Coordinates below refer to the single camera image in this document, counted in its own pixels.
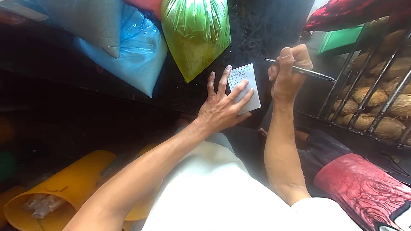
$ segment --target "handwritten list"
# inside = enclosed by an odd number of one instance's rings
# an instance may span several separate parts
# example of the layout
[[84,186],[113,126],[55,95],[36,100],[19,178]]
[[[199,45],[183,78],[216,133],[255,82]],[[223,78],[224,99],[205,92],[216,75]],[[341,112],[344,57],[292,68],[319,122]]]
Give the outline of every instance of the handwritten list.
[[241,92],[240,95],[236,98],[236,102],[238,102],[250,88],[254,88],[254,95],[251,97],[250,102],[248,102],[248,104],[246,104],[241,109],[241,111],[238,113],[239,115],[246,113],[248,111],[255,110],[257,108],[261,108],[256,79],[254,75],[254,67],[252,63],[236,68],[231,71],[228,79],[230,91],[233,91],[236,85],[239,84],[243,79],[248,80],[248,85],[245,87],[244,91]]

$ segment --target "white shirt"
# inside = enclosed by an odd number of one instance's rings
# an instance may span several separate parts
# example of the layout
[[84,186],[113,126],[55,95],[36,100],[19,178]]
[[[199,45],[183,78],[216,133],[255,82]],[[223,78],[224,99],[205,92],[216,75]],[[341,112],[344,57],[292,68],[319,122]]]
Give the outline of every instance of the white shirt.
[[142,231],[361,231],[341,207],[307,198],[292,207],[251,178],[227,148],[202,142],[173,169]]

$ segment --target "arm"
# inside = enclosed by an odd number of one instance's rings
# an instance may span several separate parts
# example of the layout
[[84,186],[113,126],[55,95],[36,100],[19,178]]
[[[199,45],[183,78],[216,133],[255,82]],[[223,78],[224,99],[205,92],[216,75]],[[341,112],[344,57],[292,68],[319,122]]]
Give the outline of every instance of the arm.
[[280,67],[268,70],[273,84],[271,95],[274,107],[264,150],[264,164],[272,190],[290,206],[309,198],[294,141],[293,105],[298,90],[305,80],[300,73],[293,73],[292,66],[312,69],[305,45],[284,48],[277,58]]
[[134,204],[157,185],[171,169],[210,134],[231,127],[251,113],[237,115],[254,94],[249,90],[234,102],[248,81],[242,81],[225,94],[231,66],[221,77],[218,92],[214,92],[214,72],[208,78],[208,98],[199,116],[175,136],[148,151],[102,185],[80,208],[64,231],[121,230],[127,213]]

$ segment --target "silver pen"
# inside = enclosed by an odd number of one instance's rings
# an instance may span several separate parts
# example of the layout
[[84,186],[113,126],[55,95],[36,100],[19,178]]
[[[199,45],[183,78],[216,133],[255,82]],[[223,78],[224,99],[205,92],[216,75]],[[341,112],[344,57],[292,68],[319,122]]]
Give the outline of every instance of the silver pen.
[[[278,65],[279,65],[279,62],[278,62],[277,60],[275,60],[275,59],[265,58],[264,60],[266,60],[267,62],[275,63],[275,64],[278,64]],[[318,73],[318,72],[314,72],[314,71],[311,71],[311,70],[307,70],[307,69],[304,69],[304,68],[301,68],[301,67],[293,66],[293,70],[296,71],[296,72],[300,72],[300,73],[303,73],[303,74],[307,74],[307,75],[309,75],[309,76],[314,76],[314,77],[317,77],[317,78],[320,78],[320,79],[324,79],[324,80],[328,80],[328,81],[335,82],[335,79],[334,79],[334,78],[331,78],[331,77],[326,76],[326,75],[324,75],[324,74],[321,74],[321,73]]]

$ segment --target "left hand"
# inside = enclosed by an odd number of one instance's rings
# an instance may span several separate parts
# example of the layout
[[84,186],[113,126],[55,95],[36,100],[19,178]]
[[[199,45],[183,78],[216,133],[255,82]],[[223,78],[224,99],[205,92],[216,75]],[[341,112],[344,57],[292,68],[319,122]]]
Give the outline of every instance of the left hand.
[[254,94],[254,89],[249,89],[238,102],[235,102],[235,99],[247,86],[248,80],[242,80],[229,95],[226,95],[226,85],[231,68],[230,65],[225,68],[218,84],[217,93],[214,91],[215,73],[211,72],[208,77],[208,97],[201,106],[196,120],[203,124],[211,133],[232,127],[251,116],[250,112],[241,115],[238,115],[238,113],[250,101]]

